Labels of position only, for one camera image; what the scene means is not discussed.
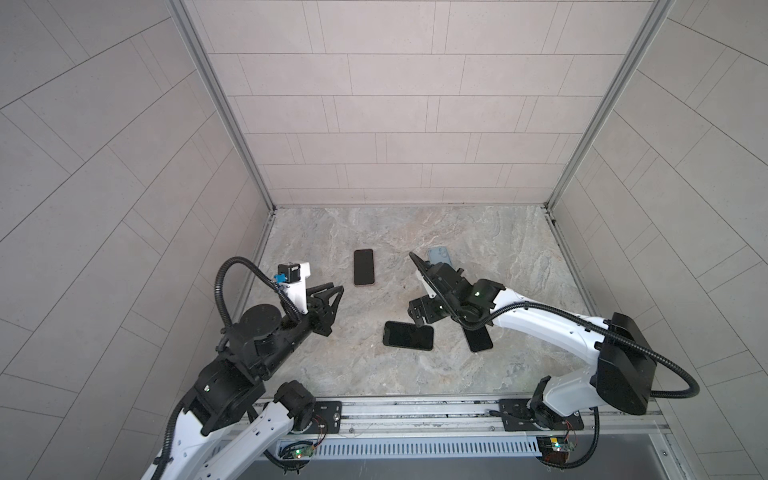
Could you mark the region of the light blue phone case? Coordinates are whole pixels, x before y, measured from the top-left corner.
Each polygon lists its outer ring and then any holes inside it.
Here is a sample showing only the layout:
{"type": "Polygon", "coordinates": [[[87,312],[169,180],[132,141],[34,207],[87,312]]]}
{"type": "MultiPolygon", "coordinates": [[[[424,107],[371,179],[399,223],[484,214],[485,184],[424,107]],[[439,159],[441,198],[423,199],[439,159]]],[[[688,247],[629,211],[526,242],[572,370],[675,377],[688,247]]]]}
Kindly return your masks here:
{"type": "Polygon", "coordinates": [[[430,264],[444,263],[448,266],[453,266],[448,250],[444,246],[429,248],[427,250],[427,257],[430,264]]]}

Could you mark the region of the purple phone black screen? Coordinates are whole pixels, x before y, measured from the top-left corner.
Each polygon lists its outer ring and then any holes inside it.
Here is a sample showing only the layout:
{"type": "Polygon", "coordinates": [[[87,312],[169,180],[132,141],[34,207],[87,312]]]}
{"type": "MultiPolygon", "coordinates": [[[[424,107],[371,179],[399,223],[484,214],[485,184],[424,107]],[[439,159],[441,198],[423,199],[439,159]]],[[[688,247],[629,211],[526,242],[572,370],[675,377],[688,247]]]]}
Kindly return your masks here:
{"type": "Polygon", "coordinates": [[[353,252],[353,282],[355,286],[368,286],[375,283],[372,249],[359,249],[353,252]]]}

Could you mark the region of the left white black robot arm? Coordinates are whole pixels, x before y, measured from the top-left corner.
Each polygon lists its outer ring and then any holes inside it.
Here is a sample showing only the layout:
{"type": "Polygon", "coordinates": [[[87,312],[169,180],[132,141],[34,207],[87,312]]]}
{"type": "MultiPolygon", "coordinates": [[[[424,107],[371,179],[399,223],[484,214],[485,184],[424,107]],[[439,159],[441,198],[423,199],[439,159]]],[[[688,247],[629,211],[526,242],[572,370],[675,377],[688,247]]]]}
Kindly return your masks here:
{"type": "Polygon", "coordinates": [[[263,304],[229,323],[217,357],[174,408],[145,478],[236,479],[260,459],[300,471],[339,432],[340,403],[318,401],[296,380],[264,406],[257,402],[266,380],[310,334],[331,333],[343,292],[323,284],[304,292],[307,310],[296,318],[263,304]]]}

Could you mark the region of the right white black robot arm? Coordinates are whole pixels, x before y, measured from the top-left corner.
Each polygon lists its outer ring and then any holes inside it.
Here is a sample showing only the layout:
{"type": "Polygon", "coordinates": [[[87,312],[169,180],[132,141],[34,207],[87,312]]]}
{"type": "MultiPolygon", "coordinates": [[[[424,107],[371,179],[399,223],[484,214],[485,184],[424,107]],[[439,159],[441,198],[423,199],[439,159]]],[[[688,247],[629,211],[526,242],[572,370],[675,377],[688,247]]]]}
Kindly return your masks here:
{"type": "Polygon", "coordinates": [[[518,417],[554,430],[589,407],[609,405],[623,413],[648,409],[656,361],[635,322],[623,314],[610,319],[576,315],[533,302],[504,285],[480,279],[470,283],[462,270],[409,255],[426,290],[408,314],[419,326],[449,318],[465,331],[471,346],[485,349],[488,326],[533,336],[585,362],[570,374],[543,377],[518,417]]]}

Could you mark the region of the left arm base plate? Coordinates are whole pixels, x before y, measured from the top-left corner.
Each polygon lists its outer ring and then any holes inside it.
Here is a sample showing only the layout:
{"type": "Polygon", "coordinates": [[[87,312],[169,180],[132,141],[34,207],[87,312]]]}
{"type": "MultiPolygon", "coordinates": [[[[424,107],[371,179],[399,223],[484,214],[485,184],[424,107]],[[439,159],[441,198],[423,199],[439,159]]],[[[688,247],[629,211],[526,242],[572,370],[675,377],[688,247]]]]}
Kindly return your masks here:
{"type": "Polygon", "coordinates": [[[302,431],[305,435],[338,434],[342,418],[343,404],[340,401],[317,401],[310,423],[302,431]]]}

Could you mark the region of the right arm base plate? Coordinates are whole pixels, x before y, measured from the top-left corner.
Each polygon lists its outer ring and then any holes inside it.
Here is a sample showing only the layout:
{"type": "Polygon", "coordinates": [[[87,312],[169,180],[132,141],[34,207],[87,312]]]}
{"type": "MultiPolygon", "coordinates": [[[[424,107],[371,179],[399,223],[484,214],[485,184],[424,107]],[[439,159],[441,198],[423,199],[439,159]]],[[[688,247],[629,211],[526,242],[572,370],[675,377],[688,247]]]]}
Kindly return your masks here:
{"type": "Polygon", "coordinates": [[[501,399],[498,403],[498,416],[504,430],[514,431],[555,431],[565,432],[568,428],[576,431],[584,429],[582,417],[575,413],[561,417],[544,409],[536,413],[528,406],[528,399],[501,399]]]}

